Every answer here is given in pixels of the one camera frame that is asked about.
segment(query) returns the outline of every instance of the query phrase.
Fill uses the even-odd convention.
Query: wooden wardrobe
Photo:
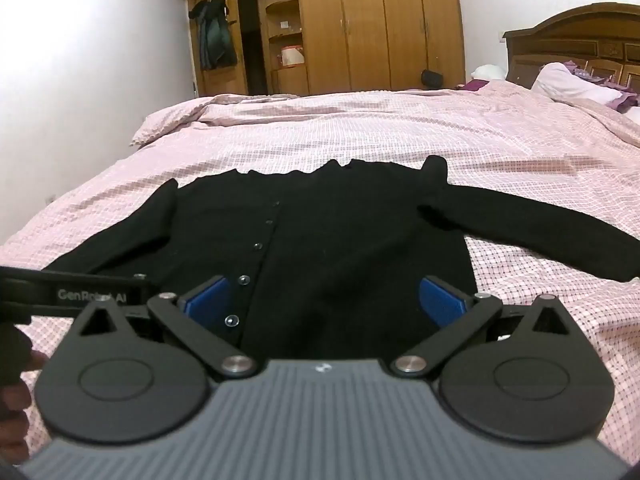
[[[190,8],[196,1],[190,0]],[[227,2],[241,57],[234,32],[240,27],[238,0]],[[444,76],[445,88],[465,82],[458,0],[257,0],[257,7],[270,93],[423,88],[420,74],[427,68]],[[194,38],[193,23],[191,28]],[[301,47],[304,63],[283,67],[286,46]],[[200,71],[196,48],[194,60],[201,95],[248,91],[242,61]]]

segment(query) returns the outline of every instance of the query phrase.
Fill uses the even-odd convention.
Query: pillow
[[[497,65],[482,65],[476,68],[471,77],[472,79],[482,79],[484,81],[492,81],[494,79],[505,81],[507,73]]]
[[[622,97],[619,90],[580,79],[569,72],[562,63],[545,65],[533,83],[531,91],[552,99],[591,99],[601,105],[607,105]]]

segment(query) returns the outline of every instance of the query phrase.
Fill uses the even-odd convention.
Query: wardrobe door
[[[383,0],[342,0],[351,89],[389,90],[389,52]]]
[[[349,66],[341,0],[299,0],[310,94],[348,92]]]
[[[422,88],[428,67],[422,0],[385,0],[391,89]]]
[[[459,0],[422,0],[429,70],[444,76],[445,88],[465,82],[465,49]]]

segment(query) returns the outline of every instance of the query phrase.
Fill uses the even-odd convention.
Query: logo
[[[87,290],[82,290],[80,292],[73,292],[71,290],[65,290],[61,288],[58,291],[58,298],[60,300],[71,300],[71,301],[93,301],[96,296],[103,296],[100,292],[89,292]],[[104,294],[104,296],[113,297],[112,294]],[[116,302],[118,303],[127,303],[127,295],[126,294],[117,294]]]

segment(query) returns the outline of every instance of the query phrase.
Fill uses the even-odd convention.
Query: purple cloth
[[[472,79],[466,85],[459,87],[458,90],[467,90],[469,92],[477,92],[483,86],[486,86],[488,84],[489,82],[485,81],[484,79]]]
[[[622,95],[618,99],[614,99],[612,102],[607,104],[609,108],[613,108],[614,110],[617,110],[621,114],[623,114],[627,112],[629,108],[639,105],[638,93],[635,92],[630,86],[622,86],[617,83],[613,83],[611,81],[611,78],[613,76],[597,77],[591,75],[586,70],[578,67],[573,61],[566,61],[564,63],[564,66],[567,67],[567,70],[569,72],[571,72],[575,76],[578,76],[580,79],[584,79],[585,81],[593,83],[594,85],[613,88],[614,90],[622,92]]]

